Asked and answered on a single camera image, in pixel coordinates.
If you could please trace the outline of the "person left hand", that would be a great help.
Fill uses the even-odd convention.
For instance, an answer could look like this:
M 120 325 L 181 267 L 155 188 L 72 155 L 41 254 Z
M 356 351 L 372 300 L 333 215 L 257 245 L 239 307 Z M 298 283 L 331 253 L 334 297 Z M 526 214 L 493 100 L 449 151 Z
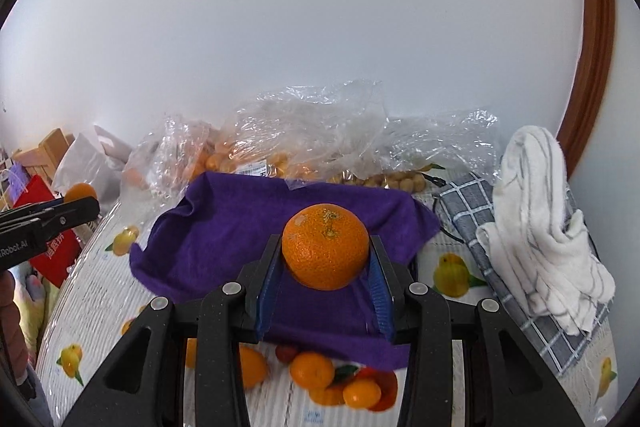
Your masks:
M 6 352 L 8 352 L 6 357 L 11 363 L 16 383 L 21 385 L 28 376 L 28 352 L 20 326 L 20 310 L 14 303 L 14 288 L 12 274 L 9 271 L 3 271 L 0 281 L 0 312 Z

